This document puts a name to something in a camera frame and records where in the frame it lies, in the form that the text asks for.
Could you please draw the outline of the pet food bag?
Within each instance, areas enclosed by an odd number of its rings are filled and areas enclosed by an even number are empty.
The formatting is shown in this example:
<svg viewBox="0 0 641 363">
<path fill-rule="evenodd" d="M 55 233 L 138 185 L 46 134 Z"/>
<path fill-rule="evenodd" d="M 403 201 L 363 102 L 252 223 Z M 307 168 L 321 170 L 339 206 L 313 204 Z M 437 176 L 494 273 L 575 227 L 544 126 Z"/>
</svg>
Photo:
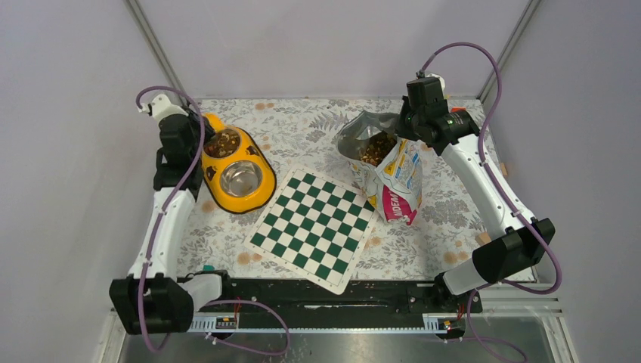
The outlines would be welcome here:
<svg viewBox="0 0 641 363">
<path fill-rule="evenodd" d="M 336 136 L 367 202 L 389 223 L 411 225 L 422 203 L 420 146 L 395 134 L 396 113 L 360 112 Z"/>
</svg>

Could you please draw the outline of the yellow plastic scoop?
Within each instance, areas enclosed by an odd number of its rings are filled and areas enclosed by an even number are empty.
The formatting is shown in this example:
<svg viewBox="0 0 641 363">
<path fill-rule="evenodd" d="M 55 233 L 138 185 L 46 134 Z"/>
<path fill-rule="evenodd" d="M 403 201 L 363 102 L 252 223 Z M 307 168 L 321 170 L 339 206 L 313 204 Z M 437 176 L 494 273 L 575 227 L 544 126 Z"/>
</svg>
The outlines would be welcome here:
<svg viewBox="0 0 641 363">
<path fill-rule="evenodd" d="M 207 129 L 212 133 L 215 134 L 216 132 L 220 132 L 225 129 L 225 124 L 221 121 L 221 119 L 215 115 L 214 113 L 204 113 L 203 117 L 206 120 L 207 124 Z"/>
</svg>

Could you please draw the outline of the wooden cube near right arm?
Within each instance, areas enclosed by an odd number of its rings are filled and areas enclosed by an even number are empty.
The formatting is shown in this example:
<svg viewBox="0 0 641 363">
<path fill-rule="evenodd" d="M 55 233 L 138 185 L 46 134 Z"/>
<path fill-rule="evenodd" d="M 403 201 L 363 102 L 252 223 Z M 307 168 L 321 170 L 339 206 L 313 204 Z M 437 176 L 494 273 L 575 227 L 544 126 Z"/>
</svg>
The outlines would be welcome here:
<svg viewBox="0 0 641 363">
<path fill-rule="evenodd" d="M 475 241 L 479 246 L 484 246 L 492 241 L 492 238 L 487 232 L 482 232 L 475 237 Z"/>
</svg>

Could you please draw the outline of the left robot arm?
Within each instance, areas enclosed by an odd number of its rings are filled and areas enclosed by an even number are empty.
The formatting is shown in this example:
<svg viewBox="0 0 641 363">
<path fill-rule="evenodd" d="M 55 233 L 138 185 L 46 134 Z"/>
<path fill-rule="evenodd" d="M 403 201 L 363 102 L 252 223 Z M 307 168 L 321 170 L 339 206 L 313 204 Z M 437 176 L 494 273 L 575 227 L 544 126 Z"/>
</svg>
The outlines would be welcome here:
<svg viewBox="0 0 641 363">
<path fill-rule="evenodd" d="M 197 103 L 176 104 L 179 90 L 154 86 L 141 91 L 135 103 L 159 127 L 153 206 L 141 248 L 124 278 L 114 279 L 110 300 L 127 334 L 149 336 L 188 331 L 194 314 L 207 303 L 224 311 L 234 303 L 233 288 L 215 272 L 178 276 L 178 253 L 187 220 L 204 179 L 201 155 L 213 134 Z"/>
</svg>

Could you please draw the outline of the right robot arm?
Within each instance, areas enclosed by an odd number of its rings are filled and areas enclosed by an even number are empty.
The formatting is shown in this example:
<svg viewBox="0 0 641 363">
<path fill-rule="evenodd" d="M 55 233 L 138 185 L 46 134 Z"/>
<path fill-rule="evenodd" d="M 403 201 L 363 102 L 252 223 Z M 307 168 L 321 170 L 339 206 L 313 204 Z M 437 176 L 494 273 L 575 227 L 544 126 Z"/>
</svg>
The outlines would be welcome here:
<svg viewBox="0 0 641 363">
<path fill-rule="evenodd" d="M 491 239 L 463 264 L 435 279 L 434 302 L 451 312 L 463 294 L 496 284 L 541 261 L 556 233 L 549 219 L 539 219 L 506 182 L 484 150 L 484 137 L 465 110 L 449 109 L 441 80 L 423 76 L 407 83 L 397 136 L 421 141 L 434 150 L 463 183 Z"/>
</svg>

